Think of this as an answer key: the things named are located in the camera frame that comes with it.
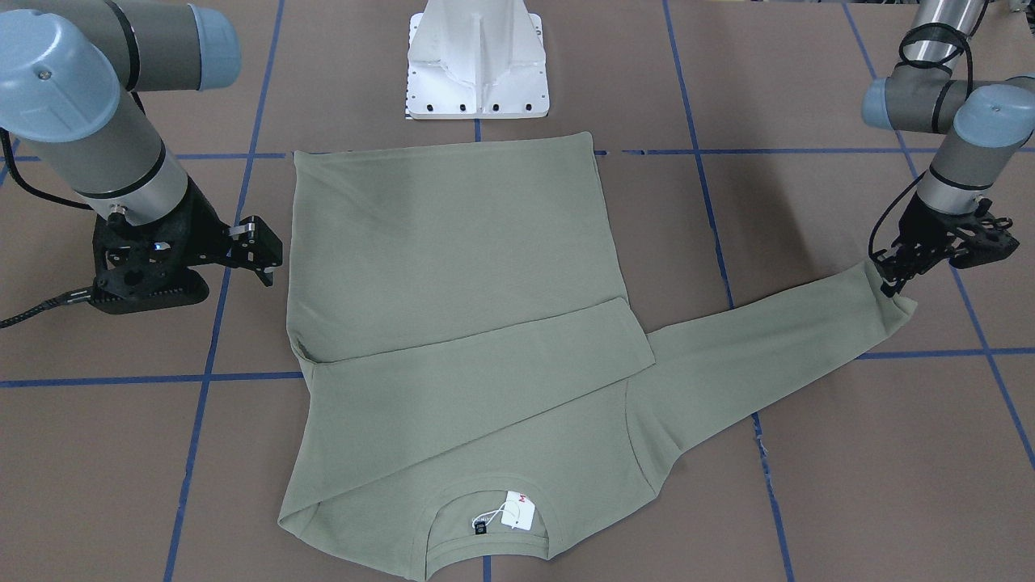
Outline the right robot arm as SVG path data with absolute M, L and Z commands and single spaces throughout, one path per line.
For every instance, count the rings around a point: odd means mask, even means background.
M 221 11 L 151 1 L 4 1 L 2 150 L 20 188 L 94 214 L 89 286 L 2 321 L 73 303 L 107 314 L 195 305 L 196 266 L 272 286 L 282 242 L 261 217 L 218 216 L 145 114 L 148 91 L 229 87 L 243 67 Z

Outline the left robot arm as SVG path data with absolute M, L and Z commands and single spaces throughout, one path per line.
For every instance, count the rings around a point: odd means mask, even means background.
M 1033 136 L 1033 77 L 974 78 L 971 40 L 986 1 L 921 1 L 898 46 L 898 61 L 873 81 L 861 116 L 878 129 L 940 135 L 928 169 L 896 196 L 905 203 L 889 248 L 868 248 L 882 292 L 945 261 L 976 268 L 1019 248 L 1012 220 L 990 213 L 990 190 Z

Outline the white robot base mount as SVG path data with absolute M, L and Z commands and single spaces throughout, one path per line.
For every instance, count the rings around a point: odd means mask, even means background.
M 524 1 L 428 1 L 408 32 L 407 118 L 548 116 L 543 21 Z

